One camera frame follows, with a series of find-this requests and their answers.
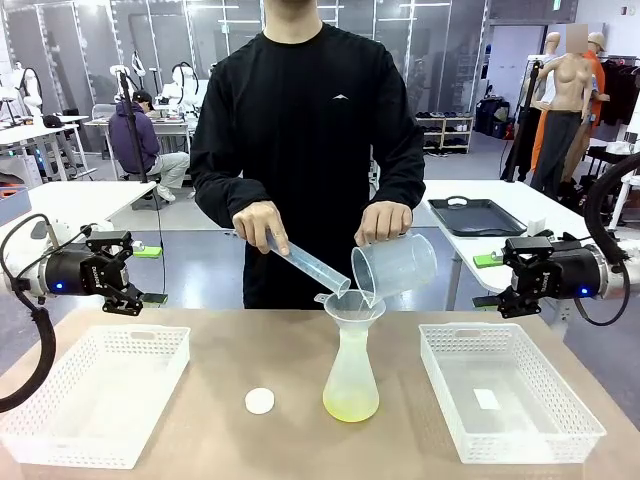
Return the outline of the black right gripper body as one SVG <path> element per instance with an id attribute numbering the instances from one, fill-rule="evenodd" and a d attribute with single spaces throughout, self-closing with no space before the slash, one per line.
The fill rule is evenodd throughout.
<path id="1" fill-rule="evenodd" d="M 601 267 L 588 248 L 555 251 L 541 263 L 539 293 L 554 299 L 596 296 L 601 288 Z"/>

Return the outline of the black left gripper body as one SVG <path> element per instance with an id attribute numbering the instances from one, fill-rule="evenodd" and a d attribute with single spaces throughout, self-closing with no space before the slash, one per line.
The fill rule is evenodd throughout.
<path id="1" fill-rule="evenodd" d="M 46 286 L 56 295 L 102 295 L 106 287 L 101 271 L 109 261 L 107 256 L 92 252 L 86 246 L 65 247 L 46 262 Z"/>

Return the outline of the person's left hand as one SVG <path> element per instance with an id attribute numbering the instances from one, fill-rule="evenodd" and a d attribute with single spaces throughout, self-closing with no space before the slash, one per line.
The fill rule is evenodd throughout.
<path id="1" fill-rule="evenodd" d="M 412 210 L 392 201 L 375 202 L 363 212 L 355 234 L 357 246 L 364 246 L 398 238 L 408 232 L 413 223 Z"/>

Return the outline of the person's right hand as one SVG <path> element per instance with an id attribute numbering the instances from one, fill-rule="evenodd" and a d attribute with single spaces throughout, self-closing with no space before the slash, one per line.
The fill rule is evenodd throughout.
<path id="1" fill-rule="evenodd" d="M 290 253 L 286 230 L 280 213 L 271 201 L 253 202 L 232 217 L 236 233 L 262 254 L 276 250 L 283 256 Z"/>

